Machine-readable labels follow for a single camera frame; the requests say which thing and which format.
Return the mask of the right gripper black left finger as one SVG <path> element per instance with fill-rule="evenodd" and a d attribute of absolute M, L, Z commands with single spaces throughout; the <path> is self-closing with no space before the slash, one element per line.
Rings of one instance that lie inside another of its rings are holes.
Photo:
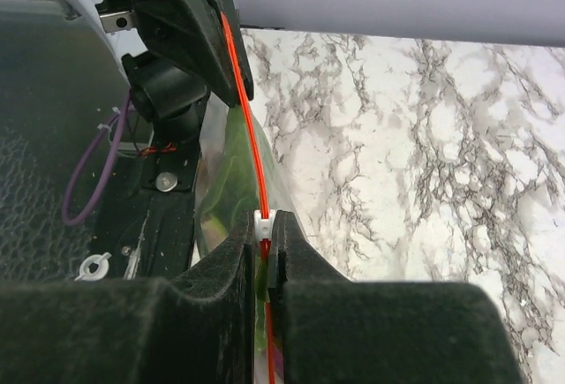
<path fill-rule="evenodd" d="M 249 383 L 253 217 L 173 280 L 5 282 L 4 383 Z"/>

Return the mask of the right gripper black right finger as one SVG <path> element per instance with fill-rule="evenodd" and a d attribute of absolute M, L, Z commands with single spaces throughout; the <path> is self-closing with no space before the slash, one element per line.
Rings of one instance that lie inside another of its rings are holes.
<path fill-rule="evenodd" d="M 268 285 L 288 383 L 518 383 L 489 296 L 466 282 L 353 282 L 280 211 Z"/>

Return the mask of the green leaf vegetable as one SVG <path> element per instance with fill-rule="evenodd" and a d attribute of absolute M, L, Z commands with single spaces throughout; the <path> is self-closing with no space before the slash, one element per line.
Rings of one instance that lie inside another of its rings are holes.
<path fill-rule="evenodd" d="M 224 148 L 211 187 L 202 201 L 203 245 L 212 252 L 229 235 L 238 217 L 259 208 L 256 172 L 243 113 L 231 111 Z"/>

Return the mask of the clear orange-zip bag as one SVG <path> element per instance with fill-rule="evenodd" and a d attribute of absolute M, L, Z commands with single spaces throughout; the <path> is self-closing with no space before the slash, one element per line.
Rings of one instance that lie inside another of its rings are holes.
<path fill-rule="evenodd" d="M 268 255 L 277 211 L 294 205 L 279 174 L 271 146 L 254 117 L 245 90 L 244 70 L 237 53 L 238 31 L 225 14 L 220 16 L 235 80 L 237 102 L 224 108 L 207 106 L 207 128 L 200 136 L 202 160 L 210 178 L 203 183 L 197 224 L 202 253 L 212 252 L 236 228 L 242 214 L 252 217 L 252 283 L 255 301 L 254 350 L 262 359 L 257 383 L 283 381 L 282 344 L 275 338 L 274 304 L 267 290 L 267 274 L 274 266 Z"/>

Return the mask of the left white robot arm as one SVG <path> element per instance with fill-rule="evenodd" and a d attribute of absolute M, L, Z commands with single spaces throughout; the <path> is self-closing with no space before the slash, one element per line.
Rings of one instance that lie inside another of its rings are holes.
<path fill-rule="evenodd" d="M 254 97 L 234 0 L 63 0 L 126 77 L 137 112 L 168 142 L 198 137 L 207 100 Z"/>

